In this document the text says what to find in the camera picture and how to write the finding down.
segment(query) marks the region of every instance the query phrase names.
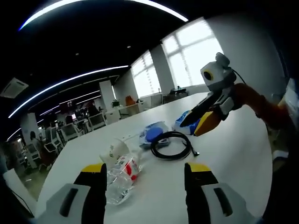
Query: blue and white package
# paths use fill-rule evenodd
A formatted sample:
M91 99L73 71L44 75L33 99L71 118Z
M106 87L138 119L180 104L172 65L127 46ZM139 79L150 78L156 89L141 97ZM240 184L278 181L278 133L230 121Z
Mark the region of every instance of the blue and white package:
M180 124L182 123L182 121L185 119L185 117L188 115L189 111L186 111L182 114L182 116L180 116L174 123L174 125L172 126L173 131L177 131L177 132L181 132L183 134L189 134L189 135L193 135L197 125L200 121L200 118L194 122L193 124L190 124L186 127L180 127Z
M159 121L146 126L143 132L141 132L139 135L139 146L143 149L149 149L154 138L162 133L167 132L168 130L168 126L164 123L164 121ZM157 147L164 147L168 146L169 144L169 139L162 139L158 142Z

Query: bright window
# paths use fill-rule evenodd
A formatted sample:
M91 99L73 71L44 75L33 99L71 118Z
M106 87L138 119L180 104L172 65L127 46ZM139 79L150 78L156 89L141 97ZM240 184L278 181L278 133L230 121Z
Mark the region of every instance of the bright window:
M200 69L215 61L222 52L213 31L204 19L198 19L164 39L163 47L176 86L205 84Z
M139 98L160 92L160 83L149 51L132 65L131 71Z

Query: white table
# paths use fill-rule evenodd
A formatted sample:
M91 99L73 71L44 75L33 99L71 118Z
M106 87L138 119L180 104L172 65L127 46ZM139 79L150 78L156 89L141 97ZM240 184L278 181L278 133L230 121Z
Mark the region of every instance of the white table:
M73 183L81 169L100 161L99 154L109 150L113 138L135 136L143 128L164 120L170 127L184 111L192 109L206 93L188 96L158 106L135 116L98 129L69 141L43 185L36 215L46 208L46 201L64 184ZM180 161L163 161L151 151L142 154L140 173L131 197L118 206L107 205L105 223L187 224L185 204L184 163L197 161L208 165L219 182L225 182L247 202L247 209L261 216L268 202L272 159L266 127L247 106L231 111L229 117L213 131L199 137L190 137L193 147L200 152L194 159L192 153ZM173 141L162 153L177 153L181 143ZM135 136L126 143L138 144Z

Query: white pillar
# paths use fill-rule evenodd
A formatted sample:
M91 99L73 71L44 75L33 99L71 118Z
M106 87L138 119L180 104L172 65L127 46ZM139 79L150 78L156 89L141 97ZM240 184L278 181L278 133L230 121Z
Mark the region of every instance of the white pillar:
M115 100L112 91L110 80L100 82L101 96L104 101L107 110L112 109L112 102Z
M21 118L20 126L21 126L21 131L26 145L31 143L31 139L30 139L31 131L35 132L36 137L38 137L39 130L38 130L38 125L36 123L36 115L34 113L25 114Z
M175 86L162 45L159 44L154 49L150 50L150 54L157 72L161 92L163 95L167 95L171 89L175 88Z

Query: ceiling light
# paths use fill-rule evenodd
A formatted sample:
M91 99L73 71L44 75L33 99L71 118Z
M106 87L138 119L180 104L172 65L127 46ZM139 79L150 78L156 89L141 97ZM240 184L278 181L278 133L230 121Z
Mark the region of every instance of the ceiling light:
M93 94L93 93L95 93L95 92L91 92L91 93L85 94L85 95L83 95L83 96L81 96L81 97L84 97L84 96ZM64 103L66 103L66 102L69 102L69 101L72 101L72 100L75 100L75 99L79 99L79 98L81 98L81 97L77 97L77 98L74 98L74 99L70 99L70 100L64 101L64 102L62 102L62 103L60 103L60 104L64 104Z
M10 138L13 137L13 135L16 134L20 129L21 129L21 128L19 128L19 129L16 130L11 136L9 136L9 138L7 139L7 141L10 140Z
M52 109L49 109L48 111L46 111L46 112L44 112L44 113L40 114L39 116L42 116L42 115L44 115L44 114L46 114L46 113L48 113L48 112L52 111L53 109L55 109L55 108L57 108L57 107L59 107L59 105L58 105L58 106L56 106L56 107L53 107Z
M76 1L84 1L84 0L62 0L62 1L56 2L56 3L52 4L52 5L49 5L46 8L43 8L41 11L38 11L33 16L31 16L29 19L27 19L26 22L21 26L21 28L19 29L19 31L22 28L24 28L24 26L28 25L30 22L32 22L36 18L44 15L45 13L47 13L47 12L53 10L53 9L56 9L58 7L61 7L61 6L64 6L64 5L76 2Z
M45 90L39 92L38 94L36 94L36 95L32 96L31 98L29 98L28 100L26 100L26 101L25 101L24 103L22 103L19 107L17 107L17 109L15 109L15 110L9 115L8 118L11 118L11 117L12 117L12 116L13 116L19 109L21 109L25 104L27 104L28 102L30 102L31 100L33 100L35 97L37 97L37 96L43 94L44 92L46 92L46 91L48 91L48 90L50 90L50 89L52 89L52 88L54 88L54 87L56 87L56 86L58 86L58 85L61 85L61 84L63 84L63 83L69 82L69 81L71 81L71 80L73 80L73 79L80 78L80 77L83 77L83 76L87 76L87 75L90 75L90 74L93 74L93 73L102 72L102 71L108 71L108 70L113 70L113 69L127 68L127 67L129 67L129 66L128 66L128 65L124 65L124 66L112 67L112 68L107 68L107 69L100 69L100 70L97 70L97 71L88 72L88 73L85 73L85 74L82 74L82 75L79 75L79 76L75 76L75 77L73 77L73 78L66 79L66 80L64 80L64 81L62 81L62 82L60 82L60 83L57 83L57 84L55 84L55 85L53 85L53 86L50 86L49 88L47 88L47 89L45 89Z
M64 6L64 5L73 3L73 2L77 2L77 1L84 1L84 0L62 0L62 1L59 1L59 2L56 2L52 5L47 6L46 8L38 11L37 13L32 15L29 19L27 19L26 22L24 22L24 24L20 27L19 31L21 29L23 29L26 25L28 25L30 22L32 22L33 20L37 19L38 17L44 15L45 13L48 13L49 11L51 11L53 9L56 9L56 8L61 7L61 6ZM149 1L149 0L129 0L129 1L135 1L135 2L139 2L139 3L142 3L142 4L148 5L148 6L152 6L152 7L161 9L161 10L167 12L167 13L170 13L171 15L174 15L175 17L181 19L184 22L188 21L188 19L183 17L181 14L179 14L179 13L173 11L172 9L167 8L163 5L160 5L156 2Z
M85 101L88 101L88 100L91 100L91 99L96 99L96 98L98 98L98 97L100 97L100 96L101 96L101 95L99 95L99 96L97 96L97 97L93 97L93 98L87 99L87 100L84 100L84 101L82 101L82 102L80 102L80 103L77 103L76 105L81 104L81 103L83 103L83 102L85 102Z
M161 10L167 12L167 13L170 13L171 15L174 15L175 17L179 18L180 20L182 20L184 22L188 21L188 19L186 17L183 17L181 14L173 11L170 8L162 6L162 5L160 5L156 2L153 2L153 1L149 1L149 0L127 0L127 1L135 1L135 2L139 2L139 3L142 3L142 4L148 5L148 6L153 6L155 8L161 9Z

